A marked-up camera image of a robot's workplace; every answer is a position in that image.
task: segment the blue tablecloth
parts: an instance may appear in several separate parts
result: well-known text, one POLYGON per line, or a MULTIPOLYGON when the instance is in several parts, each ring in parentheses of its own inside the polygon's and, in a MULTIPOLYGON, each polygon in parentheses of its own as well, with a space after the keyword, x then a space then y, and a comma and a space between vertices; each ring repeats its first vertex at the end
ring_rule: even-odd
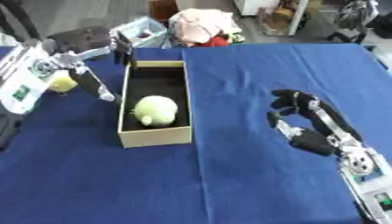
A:
MULTIPOLYGON (((361 47, 141 49, 137 57, 185 60, 193 143, 124 150, 114 105, 78 88, 46 94, 0 155, 1 224, 359 223, 334 158, 292 149, 265 113, 272 89, 314 93, 391 159, 392 78, 361 47)), ((112 59, 91 67, 121 90, 123 68, 112 59)))

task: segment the open box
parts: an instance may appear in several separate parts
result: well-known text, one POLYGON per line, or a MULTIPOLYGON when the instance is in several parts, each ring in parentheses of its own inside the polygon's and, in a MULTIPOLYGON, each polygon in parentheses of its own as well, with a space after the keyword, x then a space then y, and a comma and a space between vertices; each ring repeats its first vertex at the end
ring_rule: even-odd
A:
POLYGON ((122 88, 117 132, 124 148, 190 143, 192 116, 184 61, 137 61, 136 67, 127 66, 122 88), (149 95, 162 95, 177 103, 174 123, 152 128, 135 118, 133 108, 149 95))

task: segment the white fabric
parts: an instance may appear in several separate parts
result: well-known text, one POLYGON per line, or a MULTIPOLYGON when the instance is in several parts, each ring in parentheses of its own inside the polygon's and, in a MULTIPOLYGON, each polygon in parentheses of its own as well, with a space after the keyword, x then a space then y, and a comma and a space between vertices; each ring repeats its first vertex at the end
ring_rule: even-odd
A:
POLYGON ((233 13, 221 10, 182 10, 171 17, 171 31, 187 46, 203 44, 220 32, 225 34, 241 32, 232 16, 233 13))

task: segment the plush toy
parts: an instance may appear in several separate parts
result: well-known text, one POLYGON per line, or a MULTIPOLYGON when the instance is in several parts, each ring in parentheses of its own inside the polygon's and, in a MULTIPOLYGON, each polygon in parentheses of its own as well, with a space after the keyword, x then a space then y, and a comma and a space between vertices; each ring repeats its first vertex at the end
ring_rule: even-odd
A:
POLYGON ((51 82, 50 90, 59 93, 65 93, 78 84, 69 77, 69 72, 67 70, 59 70, 54 74, 54 80, 51 82))
POLYGON ((162 127, 176 119, 177 104, 170 98, 151 95, 140 100, 133 113, 144 126, 162 127))

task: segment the white cabinet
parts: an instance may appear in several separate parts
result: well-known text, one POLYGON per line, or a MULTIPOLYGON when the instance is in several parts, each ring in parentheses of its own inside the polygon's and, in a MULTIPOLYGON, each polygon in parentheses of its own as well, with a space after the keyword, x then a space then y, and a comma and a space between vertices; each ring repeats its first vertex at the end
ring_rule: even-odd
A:
POLYGON ((242 16, 255 16, 259 8, 275 8, 279 0, 234 0, 242 16))

